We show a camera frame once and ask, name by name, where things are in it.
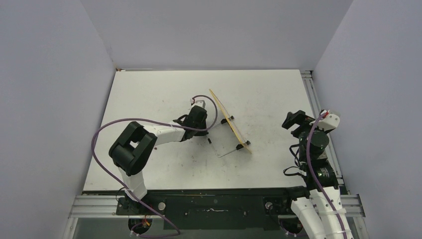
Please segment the yellow framed whiteboard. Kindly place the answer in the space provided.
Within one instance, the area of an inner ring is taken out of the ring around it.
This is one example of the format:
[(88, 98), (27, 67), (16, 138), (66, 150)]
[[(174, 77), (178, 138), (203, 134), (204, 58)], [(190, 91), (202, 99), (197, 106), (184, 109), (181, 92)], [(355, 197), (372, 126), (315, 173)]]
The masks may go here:
[(216, 156), (222, 158), (239, 151), (251, 154), (250, 141), (243, 137), (236, 126), (235, 117), (228, 112), (212, 89), (209, 89), (209, 92), (217, 106), (218, 118), (209, 130), (207, 139)]

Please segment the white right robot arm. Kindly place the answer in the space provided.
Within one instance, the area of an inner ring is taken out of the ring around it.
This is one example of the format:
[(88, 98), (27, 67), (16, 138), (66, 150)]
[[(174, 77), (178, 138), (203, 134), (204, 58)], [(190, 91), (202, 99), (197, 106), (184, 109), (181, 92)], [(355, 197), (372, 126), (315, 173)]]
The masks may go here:
[(282, 128), (290, 129), (298, 139), (295, 144), (295, 168), (301, 176), (305, 188), (281, 200), (287, 213), (294, 213), (311, 239), (351, 239), (350, 226), (346, 219), (346, 209), (340, 198), (337, 176), (331, 164), (321, 156), (329, 145), (328, 134), (340, 123), (340, 116), (332, 110), (322, 110), (317, 118), (304, 111), (289, 112)]

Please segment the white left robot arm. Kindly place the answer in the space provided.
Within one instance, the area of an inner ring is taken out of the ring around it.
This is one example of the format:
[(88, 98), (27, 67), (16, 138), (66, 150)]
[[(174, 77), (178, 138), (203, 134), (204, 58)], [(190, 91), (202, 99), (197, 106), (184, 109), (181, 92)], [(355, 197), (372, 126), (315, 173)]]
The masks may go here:
[(135, 214), (143, 214), (148, 209), (148, 200), (144, 198), (147, 189), (142, 174), (143, 168), (153, 149), (161, 144), (183, 142), (194, 136), (203, 136), (207, 132), (208, 113), (204, 104), (195, 103), (190, 112), (173, 120), (174, 126), (141, 125), (130, 122), (109, 150), (109, 156), (122, 174), (125, 190), (130, 198), (129, 208)]

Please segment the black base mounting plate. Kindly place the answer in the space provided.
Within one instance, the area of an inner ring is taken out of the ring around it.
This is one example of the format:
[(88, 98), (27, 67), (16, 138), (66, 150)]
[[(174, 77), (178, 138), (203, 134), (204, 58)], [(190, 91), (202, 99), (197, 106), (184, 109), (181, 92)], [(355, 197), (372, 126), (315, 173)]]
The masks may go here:
[(149, 207), (163, 214), (182, 230), (278, 230), (276, 217), (296, 218), (293, 200), (307, 196), (304, 186), (289, 188), (150, 190), (146, 204), (119, 198), (116, 214), (140, 219), (152, 216)]

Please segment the aluminium right side rail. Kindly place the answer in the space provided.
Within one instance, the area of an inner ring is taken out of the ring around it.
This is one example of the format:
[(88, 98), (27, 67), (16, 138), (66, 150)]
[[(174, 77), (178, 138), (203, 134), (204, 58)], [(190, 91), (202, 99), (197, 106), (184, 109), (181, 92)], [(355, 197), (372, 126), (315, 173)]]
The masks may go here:
[[(323, 129), (334, 129), (334, 126), (338, 126), (338, 123), (335, 123), (335, 119), (339, 121), (338, 113), (336, 113), (334, 110), (324, 110), (320, 103), (316, 92), (316, 87), (314, 85), (312, 71), (310, 70), (300, 70), (300, 75), (304, 83), (304, 87), (309, 99), (309, 103), (311, 105), (312, 114), (314, 118), (318, 118), (321, 113), (328, 113), (330, 112), (324, 119), (321, 119), (320, 122), (317, 124), (318, 127)], [(329, 144), (325, 149), (325, 155), (327, 156), (327, 159), (331, 165), (331, 167), (334, 170), (334, 173), (337, 177), (337, 180), (339, 184), (344, 184), (342, 173), (340, 170), (340, 166), (337, 160), (337, 156), (333, 147), (333, 144), (331, 142), (331, 137), (329, 133), (327, 133)]]

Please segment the aluminium front frame rail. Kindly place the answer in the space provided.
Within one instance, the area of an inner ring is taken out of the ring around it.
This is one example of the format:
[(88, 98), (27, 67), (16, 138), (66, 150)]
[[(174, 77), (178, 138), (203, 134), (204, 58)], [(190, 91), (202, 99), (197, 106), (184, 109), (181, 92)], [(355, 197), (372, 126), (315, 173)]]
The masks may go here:
[[(359, 195), (341, 195), (347, 217), (366, 217)], [(69, 218), (141, 218), (142, 215), (119, 215), (116, 213), (118, 202), (112, 195), (76, 196)]]

